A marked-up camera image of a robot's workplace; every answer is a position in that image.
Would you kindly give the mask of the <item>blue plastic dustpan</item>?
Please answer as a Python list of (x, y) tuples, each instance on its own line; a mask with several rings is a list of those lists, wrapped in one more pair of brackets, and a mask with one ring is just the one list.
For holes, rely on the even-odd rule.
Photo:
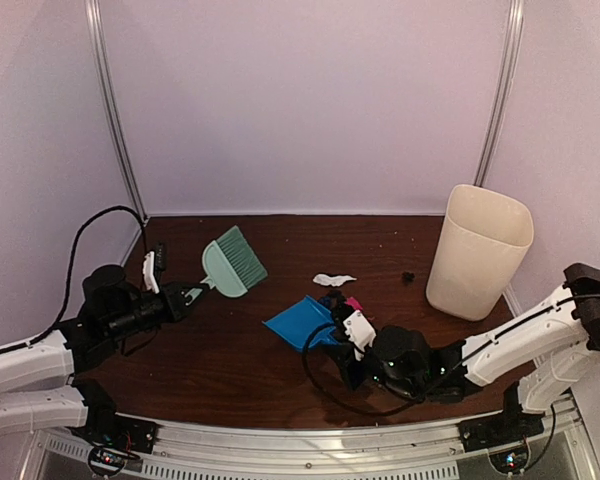
[(279, 336), (297, 353), (303, 351), (306, 340), (318, 327), (328, 328), (318, 332), (308, 349), (319, 346), (338, 345), (334, 338), (335, 323), (330, 310), (310, 296), (287, 308), (264, 323), (264, 326)]

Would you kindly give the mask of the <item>green hand brush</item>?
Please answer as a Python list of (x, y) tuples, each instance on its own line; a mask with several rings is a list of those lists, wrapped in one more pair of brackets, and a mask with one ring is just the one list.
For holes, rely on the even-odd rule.
[(213, 289), (224, 297), (240, 298), (268, 277), (265, 266), (237, 225), (205, 247), (202, 267), (206, 277), (186, 292), (187, 305)]

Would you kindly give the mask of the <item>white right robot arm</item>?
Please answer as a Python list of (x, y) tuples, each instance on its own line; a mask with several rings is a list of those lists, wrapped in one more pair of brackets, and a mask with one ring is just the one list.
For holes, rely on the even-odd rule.
[(350, 390), (371, 380), (406, 407), (459, 403), (505, 373), (537, 360), (516, 381), (513, 404), (493, 419), (499, 440), (515, 440), (553, 401), (600, 363), (600, 269), (575, 263), (545, 300), (507, 323), (441, 348), (417, 330), (375, 329), (346, 303), (333, 312), (338, 344), (327, 347)]

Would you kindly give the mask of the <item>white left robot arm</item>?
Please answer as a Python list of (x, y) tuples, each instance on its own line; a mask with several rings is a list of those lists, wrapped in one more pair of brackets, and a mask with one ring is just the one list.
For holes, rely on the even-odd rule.
[(96, 269), (82, 283), (75, 318), (0, 348), (0, 436), (65, 427), (88, 441), (117, 442), (125, 429), (115, 401), (81, 374), (122, 351), (129, 338), (184, 320), (213, 286), (210, 278), (152, 281), (142, 291), (120, 266)]

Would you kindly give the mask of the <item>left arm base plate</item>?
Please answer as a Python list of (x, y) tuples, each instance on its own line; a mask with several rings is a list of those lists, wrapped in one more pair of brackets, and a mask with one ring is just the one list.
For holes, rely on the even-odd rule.
[(125, 415), (105, 415), (88, 419), (82, 427), (70, 427), (70, 432), (87, 442), (104, 445), (119, 451), (151, 454), (158, 424)]

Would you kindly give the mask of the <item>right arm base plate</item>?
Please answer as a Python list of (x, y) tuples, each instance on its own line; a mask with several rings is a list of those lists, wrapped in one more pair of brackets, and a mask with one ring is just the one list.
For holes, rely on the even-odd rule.
[(544, 425), (542, 415), (500, 412), (462, 421), (458, 430), (464, 451), (473, 452), (540, 435)]

